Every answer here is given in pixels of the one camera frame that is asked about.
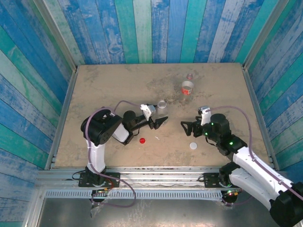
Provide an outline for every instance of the white chip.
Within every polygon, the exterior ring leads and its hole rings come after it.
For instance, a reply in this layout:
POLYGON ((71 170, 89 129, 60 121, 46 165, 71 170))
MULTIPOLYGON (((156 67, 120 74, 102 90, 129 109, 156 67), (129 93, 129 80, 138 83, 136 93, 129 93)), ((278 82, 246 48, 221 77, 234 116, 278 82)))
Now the white chip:
POLYGON ((197 145, 196 143, 192 142, 192 143, 189 144, 189 147, 190 147, 192 150, 195 150, 195 149, 197 149, 198 145, 197 145))

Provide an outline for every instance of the clear plastic bottle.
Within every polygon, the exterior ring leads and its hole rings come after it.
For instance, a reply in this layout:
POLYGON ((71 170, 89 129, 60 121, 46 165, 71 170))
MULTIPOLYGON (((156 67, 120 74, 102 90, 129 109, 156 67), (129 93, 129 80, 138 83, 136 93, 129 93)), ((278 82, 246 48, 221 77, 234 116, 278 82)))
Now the clear plastic bottle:
POLYGON ((194 88, 193 78, 193 74, 189 73, 186 76, 186 80, 182 82, 181 95, 179 99, 179 102, 182 105, 188 104, 192 99, 191 94, 194 88))
POLYGON ((164 100, 160 100, 158 102, 156 110, 157 110, 157 112, 156 112, 157 118, 167 117, 169 115, 167 103, 164 100))

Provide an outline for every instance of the blue wooden wall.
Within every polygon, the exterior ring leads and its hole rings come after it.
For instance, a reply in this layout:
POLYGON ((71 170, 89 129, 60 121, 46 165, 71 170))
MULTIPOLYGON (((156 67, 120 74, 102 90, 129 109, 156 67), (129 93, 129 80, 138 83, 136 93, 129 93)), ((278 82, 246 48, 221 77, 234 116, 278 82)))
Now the blue wooden wall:
POLYGON ((1 227, 22 225, 71 73, 33 0, 0 0, 1 227))
POLYGON ((303 1, 289 0, 249 68, 280 169, 303 181, 303 1))
POLYGON ((45 0, 75 62, 241 62, 277 0, 45 0))

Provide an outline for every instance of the red bottle cap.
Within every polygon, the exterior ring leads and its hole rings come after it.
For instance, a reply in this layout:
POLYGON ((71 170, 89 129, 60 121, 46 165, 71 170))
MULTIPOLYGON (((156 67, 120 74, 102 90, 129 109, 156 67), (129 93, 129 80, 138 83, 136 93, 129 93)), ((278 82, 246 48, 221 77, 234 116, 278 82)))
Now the red bottle cap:
POLYGON ((140 138, 140 143, 145 143, 145 139, 144 138, 140 138))

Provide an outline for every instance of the sandy tabletop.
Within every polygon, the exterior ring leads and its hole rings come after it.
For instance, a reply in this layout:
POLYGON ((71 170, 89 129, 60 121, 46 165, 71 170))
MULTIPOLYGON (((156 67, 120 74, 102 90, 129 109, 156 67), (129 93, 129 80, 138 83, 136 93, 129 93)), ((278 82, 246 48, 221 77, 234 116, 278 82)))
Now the sandy tabletop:
MULTIPOLYGON (((249 116, 253 132, 253 150, 265 162, 267 152, 258 127, 255 112, 245 84, 240 64, 133 64, 83 65, 71 99, 56 167, 81 167, 87 164, 87 146, 80 125, 93 111, 102 106, 114 107, 120 100, 137 104, 157 104, 164 99, 169 104, 169 120, 158 130, 148 126, 127 146, 114 138, 106 143, 107 166, 221 166, 229 162, 204 137, 187 137, 180 121, 195 121, 200 106, 234 105, 249 116), (195 88, 189 104, 179 101, 180 87, 188 73, 194 74, 195 88), (197 143, 191 150, 189 144, 197 143)), ((117 114, 140 110, 121 104, 117 114)), ((244 116, 232 109, 222 109, 230 121, 232 133, 248 143, 249 131, 244 116)))

